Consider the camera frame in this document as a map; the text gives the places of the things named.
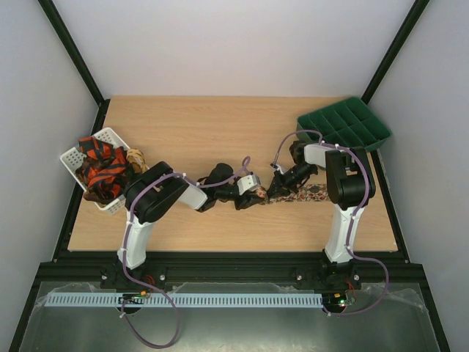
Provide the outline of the floral patterned tie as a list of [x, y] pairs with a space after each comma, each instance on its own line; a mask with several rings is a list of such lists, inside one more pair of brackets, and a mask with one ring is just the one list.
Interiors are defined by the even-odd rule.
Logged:
[[280, 202], [329, 202], [327, 186], [325, 184], [307, 184], [301, 186], [298, 192], [287, 191], [285, 195], [268, 196], [264, 187], [257, 187], [254, 191], [261, 199], [260, 205], [271, 205]]

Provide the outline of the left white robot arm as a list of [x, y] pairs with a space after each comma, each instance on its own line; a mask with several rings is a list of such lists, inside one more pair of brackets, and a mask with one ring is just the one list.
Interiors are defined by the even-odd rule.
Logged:
[[133, 270], [145, 262], [155, 223], [177, 202], [201, 213], [216, 202], [233, 202], [236, 210], [263, 203], [260, 180], [247, 170], [247, 164], [245, 159], [242, 169], [235, 172], [230, 165], [219, 163], [208, 176], [192, 181], [161, 161], [138, 176], [124, 191], [127, 220], [117, 252], [124, 267]]

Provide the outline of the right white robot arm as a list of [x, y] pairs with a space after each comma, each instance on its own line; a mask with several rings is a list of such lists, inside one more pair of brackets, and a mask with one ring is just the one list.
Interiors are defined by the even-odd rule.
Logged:
[[338, 144], [295, 141], [289, 148], [295, 163], [288, 170], [273, 163], [273, 179], [267, 190], [269, 198], [297, 194], [300, 187], [322, 168], [326, 189], [334, 204], [330, 237], [325, 246], [329, 263], [320, 269], [320, 280], [335, 287], [345, 278], [340, 265], [353, 256], [353, 244], [364, 208], [374, 196], [376, 186], [366, 151], [362, 147], [346, 148]]

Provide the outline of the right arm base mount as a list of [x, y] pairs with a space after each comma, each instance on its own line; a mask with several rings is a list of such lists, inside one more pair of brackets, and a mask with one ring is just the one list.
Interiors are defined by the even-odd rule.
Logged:
[[332, 269], [309, 267], [296, 270], [296, 288], [301, 290], [341, 292], [349, 289], [361, 289], [361, 280], [356, 279], [353, 267]]

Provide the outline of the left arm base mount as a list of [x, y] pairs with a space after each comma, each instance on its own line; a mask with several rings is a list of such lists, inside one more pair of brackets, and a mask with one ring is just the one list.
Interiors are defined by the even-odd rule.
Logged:
[[[164, 290], [165, 288], [167, 270], [164, 266], [141, 265], [133, 270], [128, 269], [128, 274], [134, 279], [158, 289]], [[121, 263], [112, 263], [100, 269], [100, 287], [115, 290], [118, 293], [148, 290], [147, 286], [128, 279]]]

